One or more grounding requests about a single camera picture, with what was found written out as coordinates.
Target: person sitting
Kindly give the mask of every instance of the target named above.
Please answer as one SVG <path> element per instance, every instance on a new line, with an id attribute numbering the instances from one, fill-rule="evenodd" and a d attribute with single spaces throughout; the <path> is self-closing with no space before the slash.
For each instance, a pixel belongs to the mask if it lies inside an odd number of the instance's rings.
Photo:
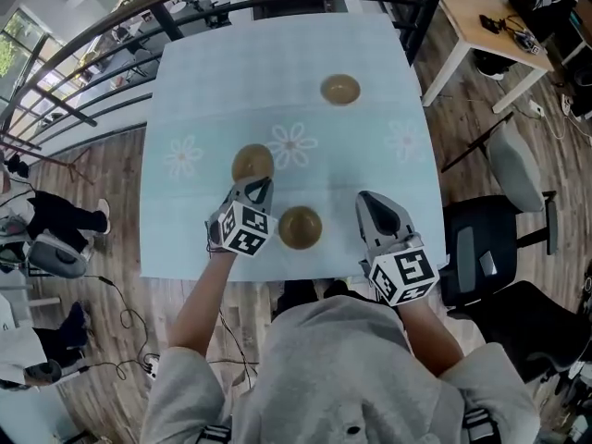
<path id="1" fill-rule="evenodd" d="M 1 161 L 0 166 L 0 221 L 17 218 L 27 226 L 32 240 L 48 229 L 89 260 L 93 248 L 79 230 L 109 233 L 108 202 L 100 199 L 94 212 L 80 209 L 62 197 L 36 191 L 24 179 L 11 178 Z"/>
<path id="2" fill-rule="evenodd" d="M 54 383 L 52 364 L 57 365 L 61 375 L 62 369 L 83 358 L 81 350 L 89 340 L 89 327 L 88 312 L 82 303 L 74 302 L 58 330 L 17 327 L 0 331 L 0 389 L 19 390 Z"/>

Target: light blue tablecloth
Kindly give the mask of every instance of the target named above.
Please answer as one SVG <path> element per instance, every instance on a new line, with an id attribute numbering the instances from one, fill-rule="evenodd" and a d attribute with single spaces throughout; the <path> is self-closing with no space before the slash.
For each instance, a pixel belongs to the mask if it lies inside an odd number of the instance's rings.
<path id="1" fill-rule="evenodd" d="M 321 82 L 349 74 L 360 98 L 329 105 Z M 416 83 L 384 15 L 272 18 L 169 44 L 153 96 L 142 164 L 142 274 L 197 278 L 204 221 L 232 184 L 235 154 L 266 144 L 276 163 L 272 215 L 309 205 L 321 240 L 297 252 L 272 239 L 230 279 L 361 275 L 360 190 L 403 205 L 432 262 L 445 262 L 438 176 Z"/>

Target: black and white marker cube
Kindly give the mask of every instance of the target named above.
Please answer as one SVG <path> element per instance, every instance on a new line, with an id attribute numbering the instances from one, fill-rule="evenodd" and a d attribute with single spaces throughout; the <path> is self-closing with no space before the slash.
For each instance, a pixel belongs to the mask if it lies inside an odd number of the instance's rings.
<path id="1" fill-rule="evenodd" d="M 423 298 L 438 283 L 438 270 L 427 260 L 424 247 L 377 256 L 370 280 L 388 304 Z"/>
<path id="2" fill-rule="evenodd" d="M 261 251 L 278 223 L 275 218 L 237 201 L 219 217 L 218 222 L 222 247 L 247 256 L 256 256 Z"/>

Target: wooden floor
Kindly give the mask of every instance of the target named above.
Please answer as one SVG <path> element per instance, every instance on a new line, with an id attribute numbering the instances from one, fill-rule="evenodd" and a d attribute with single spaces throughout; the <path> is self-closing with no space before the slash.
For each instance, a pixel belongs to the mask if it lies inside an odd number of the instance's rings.
<path id="1" fill-rule="evenodd" d="M 441 12 L 435 16 L 425 43 L 415 64 L 424 89 L 434 79 L 446 56 L 455 44 L 453 31 Z M 524 75 L 527 69 L 516 67 L 500 84 L 480 76 L 470 59 L 464 61 L 432 106 L 425 110 L 436 159 L 439 166 L 460 153 L 467 142 L 493 125 L 501 115 L 490 107 Z M 556 190 L 560 216 L 560 250 L 546 256 L 543 245 L 520 251 L 517 279 L 527 279 L 538 285 L 557 303 L 575 309 L 588 259 L 592 257 L 592 229 L 589 206 L 592 205 L 592 148 L 561 115 L 558 90 L 553 78 L 546 77 L 532 90 L 531 96 L 545 108 L 549 124 L 561 134 L 557 140 L 549 126 L 517 114 L 518 128 L 532 148 L 540 166 L 543 185 Z M 527 111 L 527 97 L 517 102 Z M 148 326 L 146 352 L 158 352 L 165 347 L 167 326 L 192 288 L 183 281 L 140 278 L 139 194 L 142 165 L 143 131 L 120 135 L 92 146 L 81 161 L 85 173 L 95 179 L 94 186 L 79 179 L 70 182 L 67 171 L 47 164 L 36 166 L 32 178 L 36 187 L 55 192 L 85 208 L 94 208 L 100 197 L 111 203 L 111 234 L 101 242 L 102 252 L 91 262 L 91 274 L 104 275 L 123 290 L 128 305 L 142 315 Z M 73 159 L 80 151 L 64 156 Z M 487 169 L 485 158 L 473 153 L 440 178 L 445 203 L 500 192 Z M 521 215 L 519 230 L 527 233 L 543 225 L 544 216 Z M 120 324 L 123 304 L 117 293 L 96 279 L 65 281 L 48 278 L 39 281 L 35 291 L 40 296 L 60 296 L 62 304 L 44 309 L 36 317 L 40 326 L 54 327 L 64 318 L 69 305 L 76 300 L 88 300 L 98 349 L 87 358 L 89 364 L 120 362 L 134 358 L 144 341 L 143 328 L 136 323 L 132 329 Z M 269 325 L 271 303 L 278 296 L 278 285 L 232 284 L 225 296 L 223 313 L 250 361 L 258 362 L 259 351 Z M 432 298 L 437 307 L 438 297 Z M 448 319 L 447 326 L 470 351 L 481 343 L 472 323 Z M 241 359 L 233 338 L 222 326 L 216 328 L 210 360 Z M 226 393 L 237 396 L 248 388 L 241 364 L 213 364 Z M 114 442 L 137 442 L 142 426 L 151 382 L 136 364 L 123 366 L 125 381 L 117 379 L 112 365 L 92 368 L 88 373 L 64 385 L 60 392 L 74 420 L 97 436 L 107 436 Z M 549 385 L 534 388 L 536 401 L 546 401 Z M 549 425 L 555 415 L 549 407 L 542 410 Z"/>

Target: wooden bowl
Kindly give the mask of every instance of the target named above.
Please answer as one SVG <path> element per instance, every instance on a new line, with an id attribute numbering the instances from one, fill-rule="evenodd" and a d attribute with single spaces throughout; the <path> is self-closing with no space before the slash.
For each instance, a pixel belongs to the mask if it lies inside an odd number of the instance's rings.
<path id="1" fill-rule="evenodd" d="M 284 212 L 277 230 L 279 237 L 290 248 L 305 250 L 321 238 L 323 224 L 313 209 L 298 205 Z"/>
<path id="2" fill-rule="evenodd" d="M 334 74 L 321 84 L 321 94 L 333 105 L 348 105 L 360 96 L 360 84 L 347 74 Z"/>
<path id="3" fill-rule="evenodd" d="M 250 176 L 274 176 L 274 157 L 262 144 L 243 146 L 232 162 L 234 182 Z"/>

